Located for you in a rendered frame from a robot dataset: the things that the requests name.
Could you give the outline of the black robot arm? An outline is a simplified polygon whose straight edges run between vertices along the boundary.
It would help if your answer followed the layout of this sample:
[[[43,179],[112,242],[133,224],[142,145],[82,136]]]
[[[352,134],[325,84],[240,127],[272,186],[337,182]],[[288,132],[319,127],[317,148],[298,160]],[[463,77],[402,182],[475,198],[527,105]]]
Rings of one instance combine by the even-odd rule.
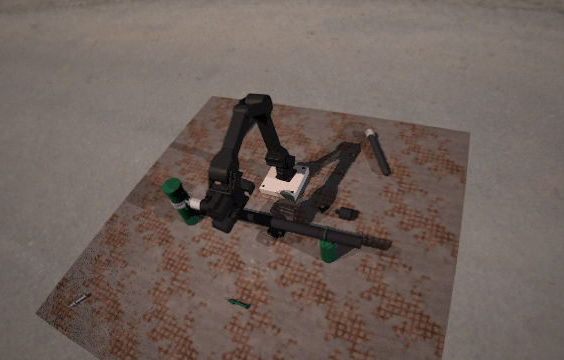
[[[234,107],[222,147],[209,167],[209,190],[204,200],[208,204],[206,214],[213,220],[223,222],[233,201],[241,196],[240,178],[243,172],[238,171],[238,153],[251,117],[256,120],[268,150],[266,164],[276,167],[275,178],[290,182],[296,174],[297,170],[293,169],[295,156],[289,155],[280,144],[270,115],[272,109],[269,95],[251,93]],[[221,182],[221,185],[214,184],[215,181]]]

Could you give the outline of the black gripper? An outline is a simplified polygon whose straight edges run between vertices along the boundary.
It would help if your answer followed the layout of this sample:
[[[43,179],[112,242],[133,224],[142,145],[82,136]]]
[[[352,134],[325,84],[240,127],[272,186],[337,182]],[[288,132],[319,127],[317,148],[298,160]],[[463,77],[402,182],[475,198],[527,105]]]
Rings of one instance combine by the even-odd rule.
[[[218,222],[213,220],[212,226],[213,228],[224,232],[225,234],[229,234],[238,220],[239,216],[236,215],[235,212],[239,212],[240,209],[243,209],[249,200],[249,196],[245,195],[245,191],[251,195],[255,189],[255,184],[251,181],[246,179],[240,178],[241,181],[241,196],[233,201],[233,205],[230,208],[228,214],[226,215],[223,222]],[[233,212],[232,212],[233,211]]]

